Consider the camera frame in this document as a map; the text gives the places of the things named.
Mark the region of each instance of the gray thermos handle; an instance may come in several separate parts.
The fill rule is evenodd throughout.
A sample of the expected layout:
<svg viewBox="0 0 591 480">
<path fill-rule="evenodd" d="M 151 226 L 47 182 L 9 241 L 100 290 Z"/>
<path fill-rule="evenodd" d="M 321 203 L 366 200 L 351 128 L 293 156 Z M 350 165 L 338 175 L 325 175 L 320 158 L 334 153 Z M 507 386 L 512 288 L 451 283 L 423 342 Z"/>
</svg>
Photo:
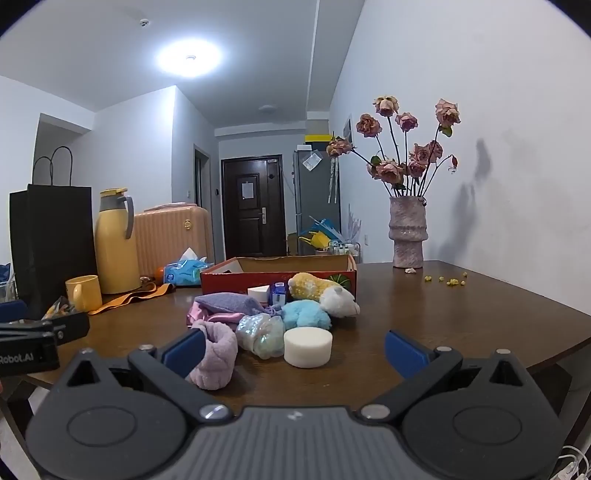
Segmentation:
<svg viewBox="0 0 591 480">
<path fill-rule="evenodd" d="M 132 197 L 121 197 L 120 202 L 127 202 L 127 231 L 125 232 L 125 239 L 131 238 L 131 233 L 134 231 L 134 200 Z"/>
</svg>

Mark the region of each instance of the refrigerator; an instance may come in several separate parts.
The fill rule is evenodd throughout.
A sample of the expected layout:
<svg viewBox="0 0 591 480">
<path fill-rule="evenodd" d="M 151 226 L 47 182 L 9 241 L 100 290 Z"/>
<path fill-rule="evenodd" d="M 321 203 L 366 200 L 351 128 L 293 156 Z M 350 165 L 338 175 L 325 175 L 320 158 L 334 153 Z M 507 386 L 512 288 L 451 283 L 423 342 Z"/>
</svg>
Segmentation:
<svg viewBox="0 0 591 480">
<path fill-rule="evenodd" d="M 295 224 L 298 236 L 314 225 L 310 217 L 319 222 L 328 218 L 338 231 L 340 227 L 340 189 L 337 189 L 335 203 L 335 181 L 333 194 L 329 199 L 330 188 L 330 157 L 326 153 L 328 142 L 310 142 L 311 151 L 294 152 L 294 183 L 295 183 Z M 308 170 L 304 162 L 315 152 L 322 160 L 312 170 Z M 298 239 L 298 255 L 314 255 L 314 248 Z"/>
</svg>

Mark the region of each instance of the white plush toy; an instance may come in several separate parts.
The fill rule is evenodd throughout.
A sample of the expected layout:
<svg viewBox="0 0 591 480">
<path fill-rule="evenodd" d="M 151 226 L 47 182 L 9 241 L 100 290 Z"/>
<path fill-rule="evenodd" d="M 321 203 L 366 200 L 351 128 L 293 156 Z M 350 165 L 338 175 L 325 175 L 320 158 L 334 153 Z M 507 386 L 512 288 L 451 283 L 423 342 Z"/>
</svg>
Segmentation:
<svg viewBox="0 0 591 480">
<path fill-rule="evenodd" d="M 329 315 L 337 318 L 359 313 L 359 305 L 347 289 L 332 280 L 323 280 L 309 273 L 298 273 L 289 279 L 291 296 L 296 300 L 315 300 Z"/>
</svg>

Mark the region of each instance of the pink fabric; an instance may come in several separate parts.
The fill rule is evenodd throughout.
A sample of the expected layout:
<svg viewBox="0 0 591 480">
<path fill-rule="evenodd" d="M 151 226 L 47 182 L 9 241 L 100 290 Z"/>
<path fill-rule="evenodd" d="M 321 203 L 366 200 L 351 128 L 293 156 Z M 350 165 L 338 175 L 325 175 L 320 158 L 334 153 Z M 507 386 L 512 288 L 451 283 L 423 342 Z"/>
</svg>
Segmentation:
<svg viewBox="0 0 591 480">
<path fill-rule="evenodd" d="M 200 329 L 207 337 L 205 356 L 193 368 L 191 382 L 204 390 L 217 390 L 228 385 L 238 354 L 236 335 L 223 323 L 197 320 L 191 328 Z"/>
<path fill-rule="evenodd" d="M 193 302 L 189 313 L 187 314 L 187 326 L 192 327 L 196 321 L 222 322 L 228 325 L 233 331 L 238 327 L 238 323 L 244 317 L 243 313 L 210 313 L 196 301 Z"/>
</svg>

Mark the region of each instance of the yellow thermos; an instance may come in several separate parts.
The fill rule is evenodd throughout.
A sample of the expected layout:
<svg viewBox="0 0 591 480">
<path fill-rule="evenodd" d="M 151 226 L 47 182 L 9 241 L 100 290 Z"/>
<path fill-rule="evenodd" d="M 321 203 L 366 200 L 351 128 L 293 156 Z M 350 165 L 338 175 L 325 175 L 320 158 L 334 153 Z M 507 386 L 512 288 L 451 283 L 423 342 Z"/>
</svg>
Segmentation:
<svg viewBox="0 0 591 480">
<path fill-rule="evenodd" d="M 134 236 L 134 201 L 125 192 L 127 189 L 100 193 L 95 250 L 102 293 L 123 293 L 141 285 Z"/>
</svg>

